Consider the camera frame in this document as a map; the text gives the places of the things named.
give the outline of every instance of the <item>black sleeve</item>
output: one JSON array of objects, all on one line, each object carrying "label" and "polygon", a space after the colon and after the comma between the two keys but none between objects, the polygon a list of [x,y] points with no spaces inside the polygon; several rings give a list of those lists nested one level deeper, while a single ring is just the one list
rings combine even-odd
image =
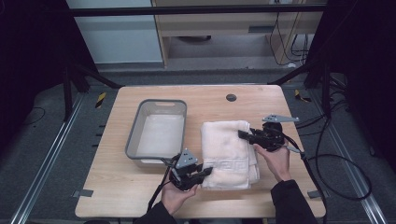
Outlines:
[{"label": "black sleeve", "polygon": [[276,208],[276,224],[317,224],[295,180],[281,181],[271,189]]},{"label": "black sleeve", "polygon": [[176,224],[175,219],[169,215],[162,202],[154,205],[145,215],[134,221],[134,224]]}]

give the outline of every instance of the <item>metal rail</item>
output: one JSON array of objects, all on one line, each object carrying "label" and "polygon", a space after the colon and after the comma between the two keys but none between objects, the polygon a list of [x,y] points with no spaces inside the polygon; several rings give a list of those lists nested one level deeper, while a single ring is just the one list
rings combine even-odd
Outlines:
[{"label": "metal rail", "polygon": [[[310,94],[313,96],[313,101],[316,104],[319,112],[322,114],[323,110],[320,105],[320,97],[318,96],[318,93],[316,91],[309,91]],[[332,138],[332,140],[335,143],[335,148],[340,154],[340,156],[345,157],[351,161],[352,158],[347,152],[347,148],[344,145],[344,142],[341,138],[341,136],[338,134],[335,126],[330,123],[329,125],[329,134]],[[344,162],[345,165],[345,170],[346,174],[348,175],[350,182],[352,183],[353,188],[357,192],[358,195],[364,195],[365,192],[368,190],[368,186],[366,184],[366,181],[364,179],[364,176],[362,176],[361,172],[359,169],[353,165],[351,165],[349,162]],[[375,200],[375,197],[373,194],[371,194],[369,197],[367,197],[364,200],[361,200],[361,204],[366,211],[367,217],[370,218],[370,221],[373,224],[386,224],[388,223],[386,218],[384,217],[384,214],[382,213],[381,208],[379,207],[378,203]]]},{"label": "metal rail", "polygon": [[43,189],[44,184],[46,183],[46,180],[52,169],[52,166],[56,162],[59,152],[62,149],[64,140],[66,139],[66,136],[68,135],[77,117],[83,98],[84,98],[84,94],[79,93],[77,95],[77,99],[73,106],[74,110],[70,116],[70,119],[64,122],[60,131],[56,135],[55,140],[52,143],[52,146],[47,154],[46,159],[44,159],[40,169],[38,170],[37,175],[35,176],[35,180],[33,181],[26,195],[24,196],[17,211],[11,218],[10,221],[11,224],[23,224],[26,222],[27,218],[29,217],[32,208],[35,205],[35,201],[37,200],[38,195]]},{"label": "metal rail", "polygon": [[113,7],[113,8],[71,8],[67,10],[46,10],[42,13],[53,16],[105,17],[212,13],[263,13],[263,12],[317,12],[344,5],[327,4],[276,4],[276,5],[233,5],[233,6],[190,6],[190,7]]}]

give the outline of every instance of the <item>white towel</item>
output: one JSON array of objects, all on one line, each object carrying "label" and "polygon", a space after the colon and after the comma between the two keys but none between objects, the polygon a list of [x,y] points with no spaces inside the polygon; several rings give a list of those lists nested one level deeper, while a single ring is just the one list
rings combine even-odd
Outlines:
[{"label": "white towel", "polygon": [[250,132],[244,120],[205,122],[201,128],[204,169],[213,167],[203,189],[249,189],[260,179],[256,152],[238,130]]}]

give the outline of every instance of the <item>plastic tray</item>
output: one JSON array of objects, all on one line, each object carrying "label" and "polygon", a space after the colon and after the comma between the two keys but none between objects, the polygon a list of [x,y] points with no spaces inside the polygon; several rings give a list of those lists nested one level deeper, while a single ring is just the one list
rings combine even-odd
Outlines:
[{"label": "plastic tray", "polygon": [[139,166],[163,166],[183,149],[187,105],[181,100],[140,103],[125,148]]}]

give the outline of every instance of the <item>person's arm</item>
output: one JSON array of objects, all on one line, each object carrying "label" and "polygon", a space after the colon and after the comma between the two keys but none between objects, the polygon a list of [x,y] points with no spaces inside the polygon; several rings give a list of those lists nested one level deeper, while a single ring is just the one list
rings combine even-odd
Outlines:
[{"label": "person's arm", "polygon": [[137,219],[135,223],[163,223],[176,224],[172,215],[183,205],[190,197],[195,195],[198,185],[192,187],[189,191],[183,191],[175,187],[172,183],[163,186],[161,201],[154,205],[145,215]]},{"label": "person's arm", "polygon": [[257,144],[254,149],[267,161],[268,168],[274,174],[277,184],[271,189],[276,208],[276,224],[317,223],[311,208],[289,172],[290,151],[281,147],[269,152]]},{"label": "person's arm", "polygon": [[134,221],[134,224],[143,223],[176,224],[176,221],[166,210],[163,202],[159,202],[155,204],[145,215]]},{"label": "person's arm", "polygon": [[271,189],[276,224],[318,223],[295,180],[280,181]]}]

